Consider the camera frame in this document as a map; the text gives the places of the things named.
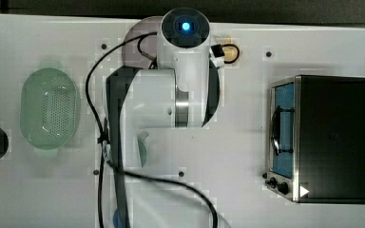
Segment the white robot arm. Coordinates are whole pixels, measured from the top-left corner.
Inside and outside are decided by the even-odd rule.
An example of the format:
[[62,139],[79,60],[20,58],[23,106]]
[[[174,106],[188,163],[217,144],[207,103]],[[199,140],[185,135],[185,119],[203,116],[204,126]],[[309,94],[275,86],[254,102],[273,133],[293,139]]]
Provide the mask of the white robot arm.
[[200,11],[169,11],[155,31],[156,66],[123,65],[106,78],[109,127],[108,163],[115,174],[118,218],[122,228],[137,228],[132,185],[156,182],[179,186],[141,173],[149,128],[206,125],[220,101],[219,68],[212,62],[210,23]]

